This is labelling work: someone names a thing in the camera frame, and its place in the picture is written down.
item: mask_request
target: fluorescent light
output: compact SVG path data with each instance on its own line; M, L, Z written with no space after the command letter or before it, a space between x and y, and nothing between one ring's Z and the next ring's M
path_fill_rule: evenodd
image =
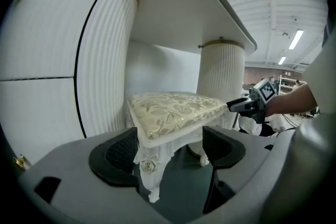
M299 40L300 40L302 34L303 34L303 30L298 30L298 31L296 32L296 35L295 35L295 37L294 37L294 39L293 39L293 42L292 42L292 44L289 46L289 49L290 49L290 50L294 50L294 48L295 48L296 44L299 42Z
M286 59L286 56L282 56L281 60L280 60L280 62L278 64L281 65L285 61L285 59Z

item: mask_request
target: white corrugated ceiling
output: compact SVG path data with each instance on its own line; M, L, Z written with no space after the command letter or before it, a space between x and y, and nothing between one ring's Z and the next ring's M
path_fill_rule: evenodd
M302 68L321 51L327 0L228 1L258 44L257 51L246 58L247 66L292 69L305 64ZM298 29L304 33L296 48L289 50ZM282 56L287 59L279 66Z

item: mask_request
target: stool cushion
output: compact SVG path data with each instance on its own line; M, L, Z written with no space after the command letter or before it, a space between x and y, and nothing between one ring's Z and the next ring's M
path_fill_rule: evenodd
M150 140L166 136L227 109L215 98L189 92L135 94L129 104Z

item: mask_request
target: white wall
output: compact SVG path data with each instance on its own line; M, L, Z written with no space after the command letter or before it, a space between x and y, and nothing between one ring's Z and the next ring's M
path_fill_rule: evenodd
M140 92L196 92L201 55L131 41L125 97Z

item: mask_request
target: dark green floor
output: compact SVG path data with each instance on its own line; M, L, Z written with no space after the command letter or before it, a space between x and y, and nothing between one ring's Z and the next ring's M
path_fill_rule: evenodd
M201 167L200 160L185 146L175 152L164 171L160 199L154 204L149 202L149 191L142 183L140 195L172 223L187 223L203 215L211 173L211 164ZM134 169L134 174L141 182L139 166Z

